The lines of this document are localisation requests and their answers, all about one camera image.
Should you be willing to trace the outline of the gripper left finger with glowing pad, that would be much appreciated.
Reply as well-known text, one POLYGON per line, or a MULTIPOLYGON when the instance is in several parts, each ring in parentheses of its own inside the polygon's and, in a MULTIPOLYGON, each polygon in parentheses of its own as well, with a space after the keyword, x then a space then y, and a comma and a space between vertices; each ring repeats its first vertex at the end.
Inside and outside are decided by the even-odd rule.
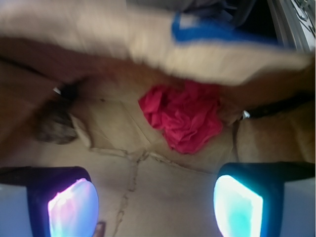
POLYGON ((91 237, 98 215, 98 193, 82 167, 0 169, 2 237, 91 237))

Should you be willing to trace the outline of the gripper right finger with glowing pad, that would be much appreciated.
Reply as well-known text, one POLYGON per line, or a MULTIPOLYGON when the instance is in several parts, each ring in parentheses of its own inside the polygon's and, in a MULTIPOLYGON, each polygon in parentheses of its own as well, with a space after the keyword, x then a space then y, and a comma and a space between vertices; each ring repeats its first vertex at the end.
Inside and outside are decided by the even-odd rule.
POLYGON ((316 166, 284 161, 224 164, 213 206, 224 237, 314 237, 316 166))

